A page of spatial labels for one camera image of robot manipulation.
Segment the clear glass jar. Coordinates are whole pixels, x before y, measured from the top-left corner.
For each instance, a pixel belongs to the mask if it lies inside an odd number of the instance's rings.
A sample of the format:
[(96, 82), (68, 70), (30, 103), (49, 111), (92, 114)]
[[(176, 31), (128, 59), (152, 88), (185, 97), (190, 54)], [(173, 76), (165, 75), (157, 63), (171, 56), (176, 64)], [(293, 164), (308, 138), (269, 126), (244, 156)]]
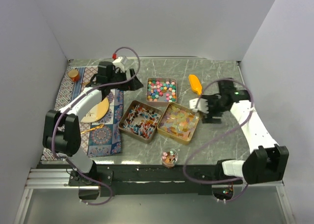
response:
[(161, 153), (161, 162), (166, 168), (173, 168), (178, 161), (178, 153), (175, 149), (166, 149)]

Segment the yellow plastic scoop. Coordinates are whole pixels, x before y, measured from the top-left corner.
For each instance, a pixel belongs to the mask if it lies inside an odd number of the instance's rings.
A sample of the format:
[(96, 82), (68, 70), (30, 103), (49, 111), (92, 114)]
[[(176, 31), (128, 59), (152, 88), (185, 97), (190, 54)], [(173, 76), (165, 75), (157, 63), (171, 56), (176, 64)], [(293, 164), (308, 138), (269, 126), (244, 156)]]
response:
[(198, 77), (194, 74), (188, 76), (191, 90), (196, 93), (198, 96), (202, 94), (202, 85)]

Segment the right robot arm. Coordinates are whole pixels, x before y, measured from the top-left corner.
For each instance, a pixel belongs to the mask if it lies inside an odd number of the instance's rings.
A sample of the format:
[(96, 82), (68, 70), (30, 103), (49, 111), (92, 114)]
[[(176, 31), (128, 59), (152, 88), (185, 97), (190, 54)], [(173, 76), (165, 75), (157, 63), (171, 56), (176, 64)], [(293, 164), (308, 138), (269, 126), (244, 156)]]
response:
[(219, 123), (224, 112), (230, 112), (241, 126), (250, 154), (244, 160), (225, 159), (217, 162), (215, 179), (226, 184), (232, 177), (244, 179), (248, 184), (275, 182), (283, 179), (289, 151), (280, 146), (269, 134), (255, 110), (252, 93), (237, 89), (232, 78), (217, 80), (219, 92), (202, 95), (208, 104), (204, 123)]

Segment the gold tin of lollipops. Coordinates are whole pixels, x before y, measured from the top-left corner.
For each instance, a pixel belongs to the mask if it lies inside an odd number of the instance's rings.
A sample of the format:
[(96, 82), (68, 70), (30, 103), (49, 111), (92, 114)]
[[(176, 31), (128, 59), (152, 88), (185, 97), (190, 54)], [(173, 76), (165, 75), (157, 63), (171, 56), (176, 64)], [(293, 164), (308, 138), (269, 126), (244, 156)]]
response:
[(124, 133), (143, 143), (150, 143), (157, 131), (163, 112), (139, 101), (132, 101), (118, 127)]

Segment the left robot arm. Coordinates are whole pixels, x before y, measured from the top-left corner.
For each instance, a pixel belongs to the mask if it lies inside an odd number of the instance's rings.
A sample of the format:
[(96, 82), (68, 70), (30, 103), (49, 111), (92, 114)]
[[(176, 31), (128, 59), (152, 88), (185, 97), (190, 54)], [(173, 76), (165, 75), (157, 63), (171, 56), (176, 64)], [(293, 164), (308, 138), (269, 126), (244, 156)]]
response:
[(102, 61), (97, 73), (86, 84), (81, 94), (64, 108), (46, 113), (43, 147), (54, 156), (66, 160), (80, 175), (85, 185), (93, 185), (98, 179), (97, 165), (81, 147), (79, 123), (83, 117), (109, 95), (112, 89), (135, 91), (143, 87), (137, 78), (138, 70), (129, 69), (126, 75), (117, 61)]

